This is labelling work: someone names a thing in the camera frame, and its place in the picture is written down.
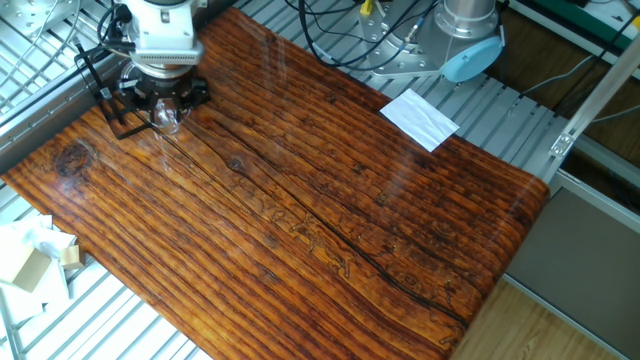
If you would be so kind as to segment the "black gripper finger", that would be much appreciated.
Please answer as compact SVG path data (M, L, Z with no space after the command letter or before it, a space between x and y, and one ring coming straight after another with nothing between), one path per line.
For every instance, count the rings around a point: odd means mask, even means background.
M118 81L117 91L127 103L136 109L141 109L145 105L145 93L138 88L138 80Z
M210 99L209 87L203 79L192 79L184 97L184 105L187 108L197 108Z

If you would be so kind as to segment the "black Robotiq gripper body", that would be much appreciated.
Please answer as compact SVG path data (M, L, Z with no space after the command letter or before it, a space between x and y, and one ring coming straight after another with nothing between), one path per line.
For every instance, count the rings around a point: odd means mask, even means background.
M193 93L198 87L198 78L193 71L171 79L140 73L135 80L131 102L139 109L153 109L162 99L171 100L177 109L193 107Z

